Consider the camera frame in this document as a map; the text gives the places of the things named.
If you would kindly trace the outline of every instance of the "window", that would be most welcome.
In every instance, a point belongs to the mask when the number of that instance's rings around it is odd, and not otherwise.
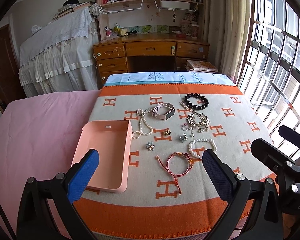
[[[300,133],[300,19],[285,0],[254,0],[254,22],[240,90],[256,108],[275,146],[296,160],[300,148],[279,135]]]

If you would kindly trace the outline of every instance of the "watch face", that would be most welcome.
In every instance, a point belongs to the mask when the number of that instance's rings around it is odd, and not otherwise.
[[[166,120],[169,119],[173,115],[174,115],[174,108],[170,109],[168,112],[165,113]]]

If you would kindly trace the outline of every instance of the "door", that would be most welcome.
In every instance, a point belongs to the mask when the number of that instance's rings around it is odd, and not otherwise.
[[[0,104],[3,108],[14,100],[26,98],[18,70],[12,52],[9,25],[5,25],[0,28]]]

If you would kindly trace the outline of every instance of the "pink plastic box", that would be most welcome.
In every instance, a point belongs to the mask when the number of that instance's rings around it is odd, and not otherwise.
[[[99,166],[87,188],[122,193],[127,188],[132,127],[129,120],[92,121],[83,128],[72,164],[89,149],[99,153]]]

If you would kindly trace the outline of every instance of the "white storage box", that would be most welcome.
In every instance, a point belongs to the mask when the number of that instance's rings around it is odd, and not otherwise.
[[[161,0],[160,3],[161,3],[161,8],[174,8],[174,9],[190,10],[189,2]]]

